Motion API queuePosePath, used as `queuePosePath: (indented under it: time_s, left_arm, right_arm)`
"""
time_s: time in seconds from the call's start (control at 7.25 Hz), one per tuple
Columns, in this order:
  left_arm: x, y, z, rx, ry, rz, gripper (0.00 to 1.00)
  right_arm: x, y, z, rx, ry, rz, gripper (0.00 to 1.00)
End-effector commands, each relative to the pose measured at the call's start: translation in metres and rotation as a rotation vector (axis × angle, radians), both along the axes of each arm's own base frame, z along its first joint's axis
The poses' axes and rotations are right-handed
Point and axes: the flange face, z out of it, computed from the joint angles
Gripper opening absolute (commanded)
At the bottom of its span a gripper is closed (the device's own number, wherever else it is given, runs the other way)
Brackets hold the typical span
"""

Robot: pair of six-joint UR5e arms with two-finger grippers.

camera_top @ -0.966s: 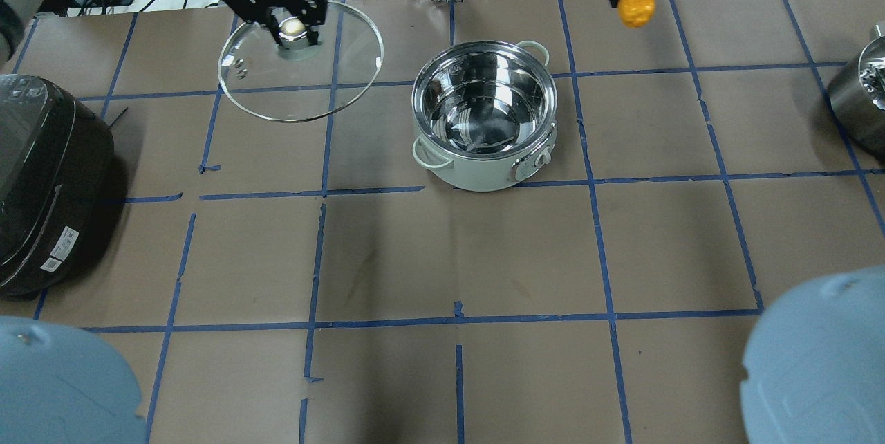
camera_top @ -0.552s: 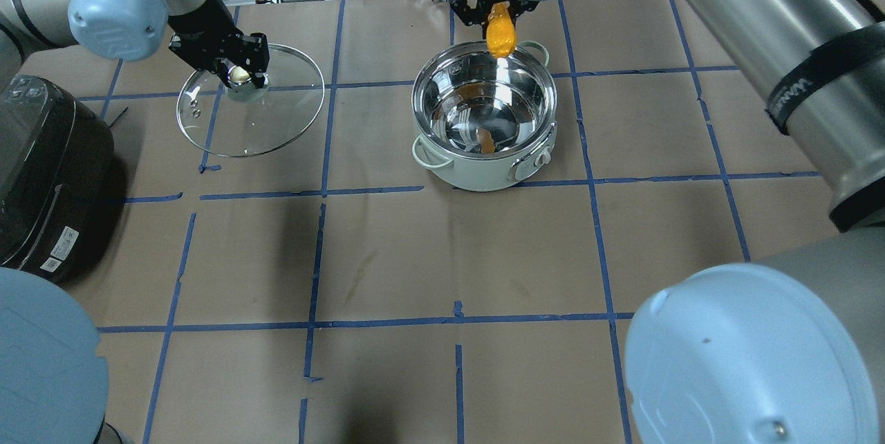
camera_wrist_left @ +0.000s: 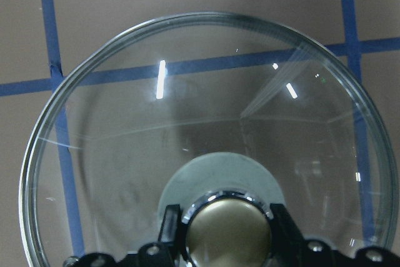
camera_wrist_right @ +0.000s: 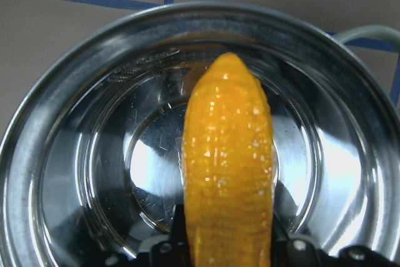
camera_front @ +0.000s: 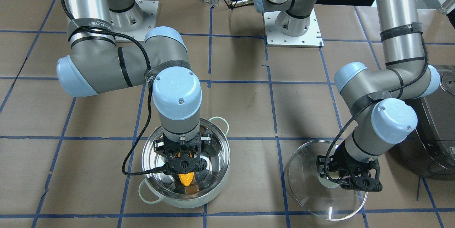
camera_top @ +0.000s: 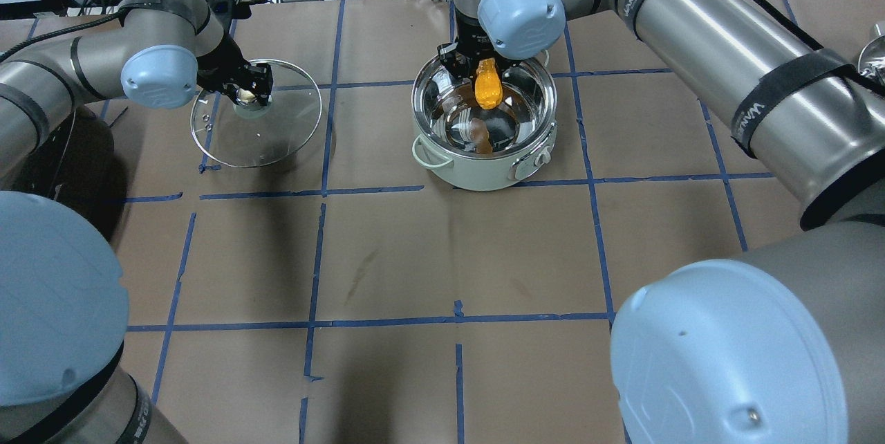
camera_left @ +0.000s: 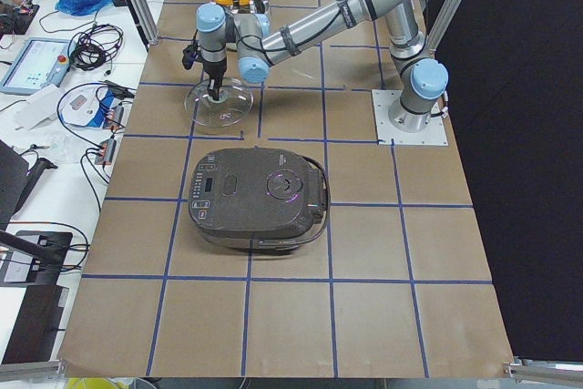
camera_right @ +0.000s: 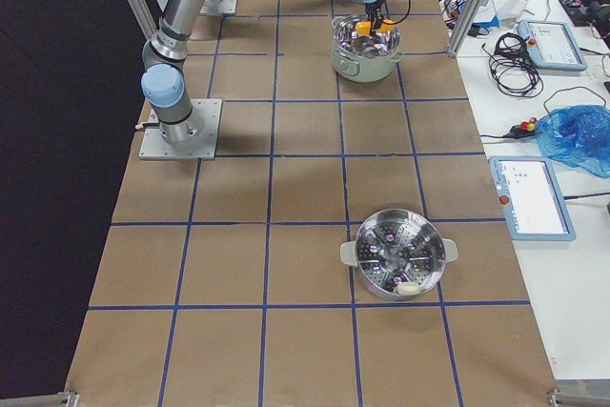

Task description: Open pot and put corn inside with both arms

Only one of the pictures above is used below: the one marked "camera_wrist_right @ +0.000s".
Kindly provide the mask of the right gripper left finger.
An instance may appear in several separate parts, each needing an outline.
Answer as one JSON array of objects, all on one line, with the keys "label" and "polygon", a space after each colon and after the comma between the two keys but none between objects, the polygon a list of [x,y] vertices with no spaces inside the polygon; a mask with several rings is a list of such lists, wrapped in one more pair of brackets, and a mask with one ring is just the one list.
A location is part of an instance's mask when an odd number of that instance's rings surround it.
[{"label": "right gripper left finger", "polygon": [[191,257],[187,238],[184,205],[177,204],[174,207],[174,216],[170,232],[170,241],[176,266],[191,266]]}]

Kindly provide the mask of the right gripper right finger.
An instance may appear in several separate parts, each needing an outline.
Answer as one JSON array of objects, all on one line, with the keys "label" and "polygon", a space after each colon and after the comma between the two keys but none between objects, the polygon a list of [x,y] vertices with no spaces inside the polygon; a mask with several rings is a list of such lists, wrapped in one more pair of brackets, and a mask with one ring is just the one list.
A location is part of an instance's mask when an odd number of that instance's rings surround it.
[{"label": "right gripper right finger", "polygon": [[273,212],[272,238],[271,238],[271,261],[272,266],[295,266],[293,261],[293,244],[286,230],[283,228],[277,214]]}]

